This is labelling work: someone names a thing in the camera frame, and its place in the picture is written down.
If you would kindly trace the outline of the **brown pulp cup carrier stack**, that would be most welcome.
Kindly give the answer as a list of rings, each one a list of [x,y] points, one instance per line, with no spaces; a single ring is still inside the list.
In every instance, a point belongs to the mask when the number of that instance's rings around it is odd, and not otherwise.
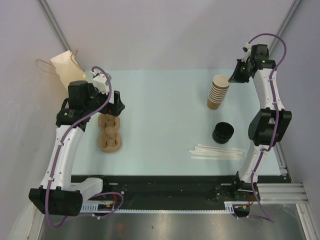
[[[120,126],[121,122],[118,116],[102,113],[98,116],[98,127],[100,129],[98,146],[103,152],[115,153],[121,149]]]

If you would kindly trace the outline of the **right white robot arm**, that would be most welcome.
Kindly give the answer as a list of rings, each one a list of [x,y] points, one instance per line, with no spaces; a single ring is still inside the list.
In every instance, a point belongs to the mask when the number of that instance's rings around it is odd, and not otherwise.
[[[269,58],[266,44],[243,47],[244,57],[237,60],[230,83],[253,81],[260,110],[248,128],[250,146],[240,170],[236,173],[230,188],[230,195],[236,201],[245,201],[258,193],[258,174],[268,152],[280,142],[292,119],[292,112],[281,102],[276,81],[277,64]]]

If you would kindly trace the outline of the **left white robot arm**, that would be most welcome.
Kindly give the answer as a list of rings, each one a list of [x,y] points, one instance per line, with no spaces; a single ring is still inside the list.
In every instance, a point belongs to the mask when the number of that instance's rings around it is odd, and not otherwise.
[[[96,196],[105,200],[111,188],[101,178],[88,177],[72,185],[72,169],[87,123],[96,113],[119,116],[125,108],[119,91],[112,90],[109,80],[73,81],[68,97],[56,116],[55,143],[46,173],[38,188],[28,194],[44,215],[77,216],[83,202]]]

